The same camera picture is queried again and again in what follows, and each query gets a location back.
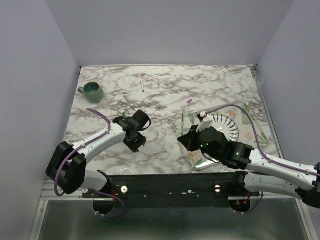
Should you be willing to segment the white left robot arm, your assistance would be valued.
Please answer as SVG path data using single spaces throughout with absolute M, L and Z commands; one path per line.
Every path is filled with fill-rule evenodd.
M 93 190 L 99 197 L 107 197 L 111 179 L 103 171 L 88 170 L 87 164 L 114 145 L 123 143 L 137 153 L 147 142 L 141 132 L 148 129 L 152 121 L 142 110 L 133 116 L 116 117 L 113 121 L 94 109 L 90 108 L 89 112 L 105 120 L 107 127 L 85 140 L 72 144 L 64 141 L 56 147 L 45 174 L 53 180 L 58 197 L 78 189 Z

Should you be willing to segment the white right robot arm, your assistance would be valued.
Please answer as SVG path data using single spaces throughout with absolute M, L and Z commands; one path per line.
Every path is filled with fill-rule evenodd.
M 246 176 L 230 183 L 230 191 L 241 196 L 245 192 L 270 192 L 302 200 L 306 205 L 320 207 L 320 166 L 291 162 L 265 154 L 248 144 L 228 140 L 213 127 L 190 131 L 178 137 L 188 151 L 201 151 L 234 170 L 254 171 L 267 176 L 267 183 Z

